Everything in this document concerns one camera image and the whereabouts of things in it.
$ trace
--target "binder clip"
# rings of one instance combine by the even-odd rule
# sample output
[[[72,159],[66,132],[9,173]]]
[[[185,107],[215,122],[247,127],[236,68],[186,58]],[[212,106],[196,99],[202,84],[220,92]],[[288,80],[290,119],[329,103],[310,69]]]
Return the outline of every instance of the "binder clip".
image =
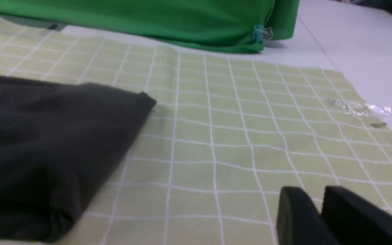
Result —
[[[263,43],[263,39],[270,40],[273,37],[272,28],[264,28],[264,25],[254,26],[254,35],[252,37],[252,43]]]

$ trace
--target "black plastic piece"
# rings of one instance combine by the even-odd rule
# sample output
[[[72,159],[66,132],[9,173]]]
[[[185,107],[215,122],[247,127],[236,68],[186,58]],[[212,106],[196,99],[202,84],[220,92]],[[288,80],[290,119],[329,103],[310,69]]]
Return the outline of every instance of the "black plastic piece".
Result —
[[[322,218],[341,244],[392,245],[392,216],[342,186],[327,186]]]
[[[311,198],[300,188],[280,191],[276,221],[279,245],[338,245]]]

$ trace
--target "clear plastic wrap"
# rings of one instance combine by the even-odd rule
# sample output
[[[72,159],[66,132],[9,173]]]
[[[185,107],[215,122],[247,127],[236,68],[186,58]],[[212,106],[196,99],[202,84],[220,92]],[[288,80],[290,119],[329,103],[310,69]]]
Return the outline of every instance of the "clear plastic wrap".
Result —
[[[336,99],[329,99],[329,102],[341,107],[347,115],[378,117],[382,120],[392,120],[392,107],[380,107],[373,104],[346,102]]]

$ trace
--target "white table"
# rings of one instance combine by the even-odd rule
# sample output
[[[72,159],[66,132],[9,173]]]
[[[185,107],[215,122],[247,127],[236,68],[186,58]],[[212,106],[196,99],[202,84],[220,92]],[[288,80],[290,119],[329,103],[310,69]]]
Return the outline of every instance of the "white table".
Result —
[[[160,43],[76,26],[68,26],[62,33],[103,35],[143,45]],[[392,15],[387,12],[329,0],[301,0],[294,37],[270,45],[262,54],[223,55],[341,71],[368,103],[392,107]],[[387,125],[392,130],[392,120]]]

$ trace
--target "light green grid mat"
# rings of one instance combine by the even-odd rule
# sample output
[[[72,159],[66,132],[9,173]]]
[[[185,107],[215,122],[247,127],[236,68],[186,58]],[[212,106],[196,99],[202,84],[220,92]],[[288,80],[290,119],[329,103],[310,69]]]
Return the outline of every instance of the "light green grid mat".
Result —
[[[327,102],[363,102],[340,73],[74,37],[0,19],[0,75],[97,82],[146,91],[159,103],[58,244],[276,244],[285,185],[302,187],[320,207],[324,187],[340,184],[392,214],[392,133]]]

